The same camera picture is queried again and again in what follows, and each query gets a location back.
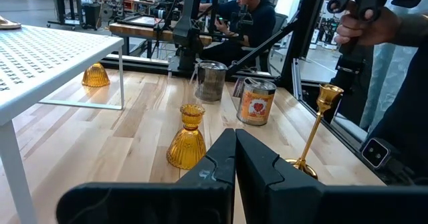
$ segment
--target man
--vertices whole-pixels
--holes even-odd
[[[238,13],[240,6],[247,5],[248,11],[253,18],[253,25],[243,26],[243,41],[227,40],[219,45],[204,49],[201,58],[214,60],[231,65],[233,60],[240,60],[247,55],[242,46],[257,47],[272,36],[275,26],[275,9],[269,0],[236,0],[220,4],[218,14],[225,19],[231,19],[232,13]],[[205,11],[210,3],[201,4],[199,10]],[[230,29],[224,21],[215,20],[217,29],[225,35],[236,36],[236,23],[231,23]]]
[[[348,6],[352,13],[354,3]],[[366,11],[365,18],[373,16]],[[397,16],[383,7],[381,16],[372,23],[363,23],[350,15],[342,16],[336,42],[347,43],[359,37],[358,44],[393,43],[418,47],[407,70],[407,76],[394,102],[385,112],[369,138],[378,137],[391,143],[402,154],[402,161],[419,177],[428,177],[428,17],[426,15]]]

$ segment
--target food can with label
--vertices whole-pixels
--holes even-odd
[[[262,126],[268,122],[276,86],[269,81],[255,78],[246,78],[243,83],[243,93],[236,116],[246,124]]]

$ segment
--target person's hand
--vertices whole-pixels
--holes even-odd
[[[214,24],[217,27],[217,29],[224,34],[226,34],[229,31],[227,29],[227,24],[225,22],[223,22],[223,20],[219,21],[216,19]]]
[[[350,1],[347,9],[349,14],[343,15],[337,28],[339,36],[334,38],[336,43],[348,43],[351,37],[359,37],[359,45],[376,45],[391,41],[398,31],[401,20],[386,7],[381,8],[381,16],[374,22],[366,23],[352,17],[355,13],[355,2]],[[372,10],[367,10],[365,18],[373,16]]]

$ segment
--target chair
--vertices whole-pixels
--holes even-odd
[[[272,33],[279,32],[281,27],[287,23],[287,18],[288,18],[287,15],[276,13],[276,22]],[[254,49],[255,47],[242,47],[242,50],[248,51],[248,52],[251,52]],[[255,66],[259,71],[271,73],[270,64],[269,64],[269,52],[270,52],[270,49],[267,49],[266,51],[264,51],[263,53],[261,53],[259,56],[256,57]]]

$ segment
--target white table leg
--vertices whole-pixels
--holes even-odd
[[[123,59],[122,59],[122,48],[119,49],[119,77],[120,77],[120,105],[121,110],[125,108],[125,93],[123,88]]]
[[[40,104],[54,104],[62,106],[77,106],[87,108],[100,108],[105,110],[123,110],[125,108],[125,97],[123,87],[123,59],[122,59],[122,48],[119,50],[119,76],[120,76],[120,106],[114,106],[109,104],[93,104],[93,103],[82,103],[67,100],[40,100]]]
[[[0,157],[19,219],[22,224],[36,224],[37,218],[29,193],[12,120],[0,126],[0,136]]]

